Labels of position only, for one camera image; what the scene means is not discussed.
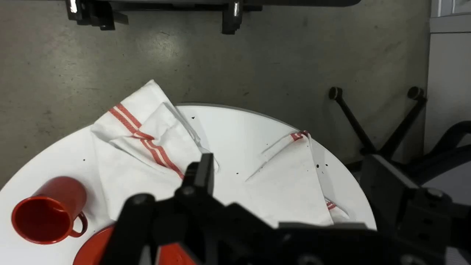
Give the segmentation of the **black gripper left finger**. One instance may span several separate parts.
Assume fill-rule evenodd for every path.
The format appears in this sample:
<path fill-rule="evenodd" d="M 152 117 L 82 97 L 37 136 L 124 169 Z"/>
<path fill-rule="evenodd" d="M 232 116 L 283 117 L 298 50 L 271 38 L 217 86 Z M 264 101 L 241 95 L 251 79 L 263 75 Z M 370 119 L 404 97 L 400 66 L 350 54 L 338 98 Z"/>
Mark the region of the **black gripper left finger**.
<path fill-rule="evenodd" d="M 207 260 L 207 238 L 199 217 L 213 207 L 214 154 L 188 166 L 174 195 L 157 200 L 149 192 L 129 197 L 114 225 L 114 265 L 155 265 L 158 250 L 177 242 L 198 263 Z"/>

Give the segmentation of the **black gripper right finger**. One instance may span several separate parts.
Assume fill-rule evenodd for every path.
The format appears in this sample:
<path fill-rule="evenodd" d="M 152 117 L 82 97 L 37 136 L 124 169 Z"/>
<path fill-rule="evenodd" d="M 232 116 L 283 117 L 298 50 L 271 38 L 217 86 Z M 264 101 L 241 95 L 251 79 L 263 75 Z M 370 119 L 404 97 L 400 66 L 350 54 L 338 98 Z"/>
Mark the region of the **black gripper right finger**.
<path fill-rule="evenodd" d="M 364 191 L 392 265 L 470 263 L 470 206 L 420 185 L 383 156 L 364 160 Z"/>

